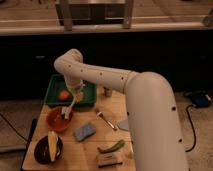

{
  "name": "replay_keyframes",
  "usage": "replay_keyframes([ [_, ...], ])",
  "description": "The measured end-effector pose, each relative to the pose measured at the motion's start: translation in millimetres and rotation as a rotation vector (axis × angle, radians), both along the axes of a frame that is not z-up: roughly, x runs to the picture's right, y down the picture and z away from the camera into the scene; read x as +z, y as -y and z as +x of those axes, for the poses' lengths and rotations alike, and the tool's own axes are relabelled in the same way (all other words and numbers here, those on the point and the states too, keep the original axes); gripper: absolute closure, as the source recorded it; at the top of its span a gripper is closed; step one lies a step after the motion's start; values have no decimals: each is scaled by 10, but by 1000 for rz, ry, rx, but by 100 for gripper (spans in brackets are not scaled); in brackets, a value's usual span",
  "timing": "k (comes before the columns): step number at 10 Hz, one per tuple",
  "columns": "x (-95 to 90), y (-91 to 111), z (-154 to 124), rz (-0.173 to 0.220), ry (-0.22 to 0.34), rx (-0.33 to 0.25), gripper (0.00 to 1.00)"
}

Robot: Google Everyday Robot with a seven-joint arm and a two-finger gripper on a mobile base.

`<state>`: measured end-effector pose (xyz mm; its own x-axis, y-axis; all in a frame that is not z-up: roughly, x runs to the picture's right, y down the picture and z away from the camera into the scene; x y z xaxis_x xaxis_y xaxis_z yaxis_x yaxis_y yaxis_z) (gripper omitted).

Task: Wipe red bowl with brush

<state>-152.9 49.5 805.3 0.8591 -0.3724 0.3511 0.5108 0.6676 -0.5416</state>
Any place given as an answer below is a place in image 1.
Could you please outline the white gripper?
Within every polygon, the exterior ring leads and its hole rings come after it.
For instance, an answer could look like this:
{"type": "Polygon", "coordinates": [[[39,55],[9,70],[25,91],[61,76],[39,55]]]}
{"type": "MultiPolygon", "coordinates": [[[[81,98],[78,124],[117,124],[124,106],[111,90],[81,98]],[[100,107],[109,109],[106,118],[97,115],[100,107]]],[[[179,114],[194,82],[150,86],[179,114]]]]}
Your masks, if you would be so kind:
{"type": "Polygon", "coordinates": [[[76,102],[80,102],[83,100],[84,98],[83,88],[84,88],[84,84],[78,84],[76,86],[72,86],[69,88],[76,102]]]}

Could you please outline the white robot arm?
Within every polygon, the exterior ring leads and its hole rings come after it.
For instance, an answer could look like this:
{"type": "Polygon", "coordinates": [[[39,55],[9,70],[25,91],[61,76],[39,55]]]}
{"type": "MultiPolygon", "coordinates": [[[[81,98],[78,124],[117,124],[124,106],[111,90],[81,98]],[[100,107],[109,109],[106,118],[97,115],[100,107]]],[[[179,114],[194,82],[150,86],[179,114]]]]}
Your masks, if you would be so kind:
{"type": "Polygon", "coordinates": [[[189,171],[176,100],[163,76],[88,65],[76,49],[58,57],[54,68],[73,93],[86,80],[125,95],[136,171],[189,171]]]}

